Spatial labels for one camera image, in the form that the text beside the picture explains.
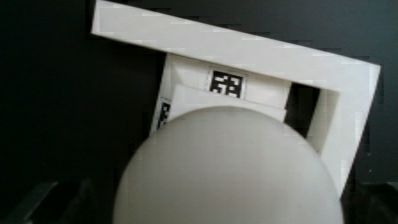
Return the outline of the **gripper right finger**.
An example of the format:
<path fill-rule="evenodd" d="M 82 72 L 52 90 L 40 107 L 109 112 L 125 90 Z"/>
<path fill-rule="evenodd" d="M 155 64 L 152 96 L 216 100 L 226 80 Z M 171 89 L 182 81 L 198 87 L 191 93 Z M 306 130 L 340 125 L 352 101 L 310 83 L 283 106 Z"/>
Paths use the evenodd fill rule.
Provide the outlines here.
<path fill-rule="evenodd" d="M 352 183 L 343 192 L 345 224 L 398 224 L 398 182 Z"/>

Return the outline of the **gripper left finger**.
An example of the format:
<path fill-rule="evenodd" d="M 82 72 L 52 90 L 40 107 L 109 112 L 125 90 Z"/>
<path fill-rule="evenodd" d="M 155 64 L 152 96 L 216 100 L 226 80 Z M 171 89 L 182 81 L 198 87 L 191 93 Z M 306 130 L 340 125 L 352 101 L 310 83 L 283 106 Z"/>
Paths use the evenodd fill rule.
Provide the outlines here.
<path fill-rule="evenodd" d="M 2 224 L 98 224 L 91 180 L 40 183 Z"/>

